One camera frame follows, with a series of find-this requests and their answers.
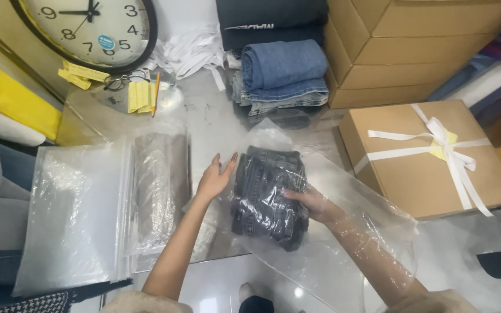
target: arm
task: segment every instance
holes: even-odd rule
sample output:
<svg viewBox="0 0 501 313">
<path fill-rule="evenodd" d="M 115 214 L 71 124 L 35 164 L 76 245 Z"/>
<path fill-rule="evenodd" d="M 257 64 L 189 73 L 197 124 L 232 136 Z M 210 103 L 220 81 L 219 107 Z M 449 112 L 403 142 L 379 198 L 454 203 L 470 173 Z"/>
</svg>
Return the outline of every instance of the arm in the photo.
<svg viewBox="0 0 501 313">
<path fill-rule="evenodd" d="M 212 199 L 227 186 L 236 162 L 237 153 L 233 155 L 223 174 L 220 174 L 218 153 L 212 160 L 212 164 L 204 171 L 189 210 L 158 257 L 144 283 L 143 292 L 153 296 L 166 296 L 178 301 L 204 214 Z"/>
<path fill-rule="evenodd" d="M 284 190 L 283 193 L 289 199 L 301 201 L 310 210 L 312 219 L 328 227 L 388 307 L 404 297 L 428 293 L 417 279 L 408 288 L 399 288 L 410 281 L 409 271 L 316 189 L 309 188 L 306 193 Z"/>
</svg>

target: eyeglasses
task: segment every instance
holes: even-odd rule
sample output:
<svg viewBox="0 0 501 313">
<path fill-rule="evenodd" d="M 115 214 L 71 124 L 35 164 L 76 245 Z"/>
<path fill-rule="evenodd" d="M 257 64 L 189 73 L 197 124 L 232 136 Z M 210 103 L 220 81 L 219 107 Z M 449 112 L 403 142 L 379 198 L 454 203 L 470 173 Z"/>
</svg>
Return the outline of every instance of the eyeglasses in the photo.
<svg viewBox="0 0 501 313">
<path fill-rule="evenodd" d="M 125 86 L 125 81 L 131 81 L 131 78 L 138 77 L 144 79 L 147 82 L 150 82 L 149 79 L 146 78 L 146 74 L 144 71 L 136 70 L 130 72 L 129 74 L 123 74 L 119 77 L 117 76 L 108 76 L 104 79 L 104 90 L 119 90 Z"/>
</svg>

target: sticker on clock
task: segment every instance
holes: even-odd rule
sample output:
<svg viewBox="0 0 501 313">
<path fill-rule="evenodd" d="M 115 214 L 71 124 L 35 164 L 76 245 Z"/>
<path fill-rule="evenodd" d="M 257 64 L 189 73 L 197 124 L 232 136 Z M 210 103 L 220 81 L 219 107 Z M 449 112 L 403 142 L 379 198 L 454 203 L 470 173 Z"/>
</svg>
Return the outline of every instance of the sticker on clock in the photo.
<svg viewBox="0 0 501 313">
<path fill-rule="evenodd" d="M 98 36 L 98 43 L 104 50 L 112 50 L 115 48 L 115 41 L 104 34 Z"/>
</svg>

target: foot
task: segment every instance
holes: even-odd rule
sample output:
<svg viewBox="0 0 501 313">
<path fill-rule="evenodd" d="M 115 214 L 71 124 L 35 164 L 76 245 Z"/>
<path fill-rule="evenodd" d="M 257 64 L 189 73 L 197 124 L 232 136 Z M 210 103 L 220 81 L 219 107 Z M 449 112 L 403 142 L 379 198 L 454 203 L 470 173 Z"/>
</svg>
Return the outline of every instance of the foot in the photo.
<svg viewBox="0 0 501 313">
<path fill-rule="evenodd" d="M 256 295 L 256 292 L 254 291 L 254 288 L 250 283 L 244 283 L 239 287 L 239 302 L 243 303 L 243 301 L 247 300 L 248 298 Z"/>
</svg>

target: woman's left hand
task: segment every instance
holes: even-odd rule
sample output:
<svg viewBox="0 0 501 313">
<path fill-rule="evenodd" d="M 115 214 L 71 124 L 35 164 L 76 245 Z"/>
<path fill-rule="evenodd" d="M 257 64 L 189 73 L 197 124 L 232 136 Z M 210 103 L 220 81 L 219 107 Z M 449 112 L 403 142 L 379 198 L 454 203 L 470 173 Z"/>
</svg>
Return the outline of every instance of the woman's left hand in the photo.
<svg viewBox="0 0 501 313">
<path fill-rule="evenodd" d="M 227 163 L 225 171 L 220 173 L 219 153 L 216 154 L 212 160 L 212 164 L 204 171 L 198 183 L 197 195 L 195 197 L 212 201 L 214 197 L 219 195 L 229 182 L 229 177 L 235 169 L 238 156 L 239 153 L 235 152 L 231 160 Z"/>
</svg>

